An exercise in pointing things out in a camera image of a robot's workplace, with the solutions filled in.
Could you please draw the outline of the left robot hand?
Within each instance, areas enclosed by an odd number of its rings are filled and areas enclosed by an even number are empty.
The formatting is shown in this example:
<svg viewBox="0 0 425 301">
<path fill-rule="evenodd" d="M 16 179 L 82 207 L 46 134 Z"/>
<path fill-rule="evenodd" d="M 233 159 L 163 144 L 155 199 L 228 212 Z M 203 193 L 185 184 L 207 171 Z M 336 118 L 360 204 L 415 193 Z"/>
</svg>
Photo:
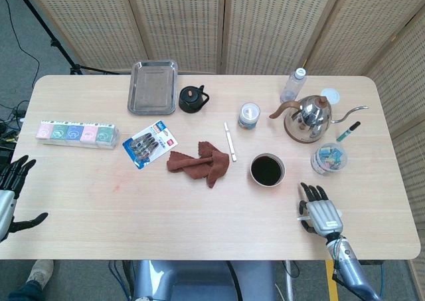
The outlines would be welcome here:
<svg viewBox="0 0 425 301">
<path fill-rule="evenodd" d="M 1 242 L 10 233 L 31 229 L 41 224 L 48 217 L 48 213 L 44 212 L 29 221 L 15 221 L 14 213 L 17 200 L 28 172 L 36 162 L 35 159 L 29 160 L 29 156 L 24 155 L 1 168 Z"/>
</svg>

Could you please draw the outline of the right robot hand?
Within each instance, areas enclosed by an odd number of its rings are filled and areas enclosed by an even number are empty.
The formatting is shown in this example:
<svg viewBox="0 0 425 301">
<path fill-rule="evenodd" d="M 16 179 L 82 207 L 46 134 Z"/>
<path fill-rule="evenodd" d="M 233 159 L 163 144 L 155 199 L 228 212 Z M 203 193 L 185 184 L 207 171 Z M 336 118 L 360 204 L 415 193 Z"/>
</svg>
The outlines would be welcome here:
<svg viewBox="0 0 425 301">
<path fill-rule="evenodd" d="M 300 183 L 307 201 L 299 202 L 299 213 L 309 216 L 311 224 L 301 220 L 302 227 L 308 232 L 327 239 L 327 242 L 337 240 L 343 232 L 343 223 L 333 202 L 328 198 L 325 190 L 317 185 Z"/>
</svg>

